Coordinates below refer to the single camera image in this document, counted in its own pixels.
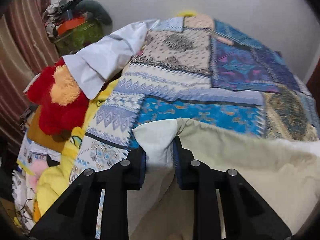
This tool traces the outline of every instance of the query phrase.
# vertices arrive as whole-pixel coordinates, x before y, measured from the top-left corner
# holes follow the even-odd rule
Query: orange fur
[[[53,77],[55,84],[50,90],[51,101],[61,106],[74,102],[80,94],[80,88],[71,76],[67,66],[58,66]]]

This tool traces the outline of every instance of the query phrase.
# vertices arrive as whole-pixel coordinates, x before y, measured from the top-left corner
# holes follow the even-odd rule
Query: silver screw
[[[93,173],[93,169],[86,169],[86,170],[84,170],[84,175],[86,175],[86,176],[90,176],[92,173]]]
[[[128,166],[128,165],[130,164],[130,161],[129,161],[129,160],[122,160],[122,161],[120,162],[120,164],[121,164],[122,166]]]
[[[230,169],[228,170],[229,175],[231,176],[236,176],[238,174],[238,172],[235,169]]]
[[[193,160],[193,161],[191,161],[191,165],[194,166],[194,167],[198,167],[198,166],[200,166],[200,161]]]

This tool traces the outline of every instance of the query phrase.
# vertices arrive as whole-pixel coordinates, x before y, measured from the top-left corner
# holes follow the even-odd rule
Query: white cloth
[[[148,30],[159,20],[129,24],[74,55],[62,56],[87,98],[94,99],[103,84],[120,72],[139,52]]]
[[[300,230],[318,202],[319,141],[290,143],[253,138],[183,118],[142,124],[132,132],[146,151],[147,158],[154,154],[165,156],[166,167],[170,167],[169,162],[172,162],[168,149],[174,134],[177,134],[182,146],[191,150],[195,159],[221,171],[235,168],[276,211],[292,234]],[[138,192],[141,203],[152,194],[157,194],[158,199],[148,212],[145,212],[147,208],[143,208],[143,205],[139,206],[144,214],[140,212],[142,219],[131,234],[131,239],[161,240],[170,234],[178,234],[184,240],[191,240],[193,193],[182,192],[176,182],[169,183],[163,174],[157,180],[163,187],[162,195],[151,189]]]

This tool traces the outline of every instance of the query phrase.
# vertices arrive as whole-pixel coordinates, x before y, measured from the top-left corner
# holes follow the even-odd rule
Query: orange object
[[[84,17],[78,17],[78,18],[74,18],[72,20],[65,21],[58,28],[58,35],[61,35],[64,32],[66,32],[67,30],[71,30],[84,22],[85,22]]]

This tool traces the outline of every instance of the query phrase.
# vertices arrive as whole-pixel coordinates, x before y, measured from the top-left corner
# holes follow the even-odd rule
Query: white wall
[[[208,14],[281,51],[289,68],[302,80],[309,78],[320,57],[320,26],[304,0],[96,1],[110,14],[114,30],[139,20],[173,17],[184,9]]]

